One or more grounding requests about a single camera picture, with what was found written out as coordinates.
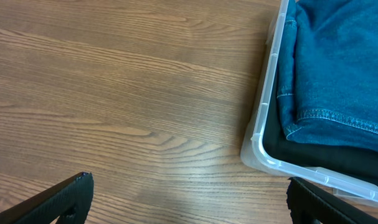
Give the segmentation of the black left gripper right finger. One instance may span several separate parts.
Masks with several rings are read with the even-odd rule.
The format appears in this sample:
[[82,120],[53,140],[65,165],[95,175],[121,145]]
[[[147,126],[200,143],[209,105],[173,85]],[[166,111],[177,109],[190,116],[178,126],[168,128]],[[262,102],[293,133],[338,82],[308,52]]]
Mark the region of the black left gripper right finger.
[[300,177],[289,180],[286,203],[293,224],[378,224],[378,219]]

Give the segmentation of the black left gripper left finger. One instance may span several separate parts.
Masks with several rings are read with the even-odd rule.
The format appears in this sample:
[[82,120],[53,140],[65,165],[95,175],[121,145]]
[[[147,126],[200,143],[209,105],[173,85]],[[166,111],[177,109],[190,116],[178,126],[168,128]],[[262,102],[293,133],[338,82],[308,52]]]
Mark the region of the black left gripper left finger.
[[0,224],[84,224],[94,195],[91,173],[79,172],[0,213]]

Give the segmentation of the black cloth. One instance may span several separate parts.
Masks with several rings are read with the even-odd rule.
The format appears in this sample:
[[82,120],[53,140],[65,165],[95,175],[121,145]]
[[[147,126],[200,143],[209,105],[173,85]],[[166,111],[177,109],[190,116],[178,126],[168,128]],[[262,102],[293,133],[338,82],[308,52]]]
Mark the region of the black cloth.
[[378,152],[370,149],[301,144],[286,139],[277,104],[276,72],[263,135],[265,151],[273,158],[302,167],[323,167],[378,186]]

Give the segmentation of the clear plastic storage bin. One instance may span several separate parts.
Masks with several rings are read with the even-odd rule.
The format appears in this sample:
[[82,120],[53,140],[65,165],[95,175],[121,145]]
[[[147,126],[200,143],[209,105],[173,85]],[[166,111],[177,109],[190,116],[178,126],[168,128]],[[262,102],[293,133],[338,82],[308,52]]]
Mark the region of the clear plastic storage bin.
[[281,38],[289,0],[282,0],[280,8],[270,22],[266,41],[267,51],[255,97],[253,114],[247,126],[240,158],[249,167],[271,175],[301,177],[331,187],[333,195],[354,202],[378,208],[378,186],[322,167],[302,167],[270,156],[263,145],[265,128],[270,126],[278,114],[269,115],[269,109],[276,111],[274,83],[280,51]]

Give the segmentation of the blue denim cloth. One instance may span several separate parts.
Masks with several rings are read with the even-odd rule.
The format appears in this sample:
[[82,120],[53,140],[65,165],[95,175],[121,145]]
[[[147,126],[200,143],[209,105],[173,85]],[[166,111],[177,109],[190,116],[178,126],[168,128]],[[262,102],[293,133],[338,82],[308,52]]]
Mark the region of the blue denim cloth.
[[378,153],[378,1],[290,1],[276,99],[287,140]]

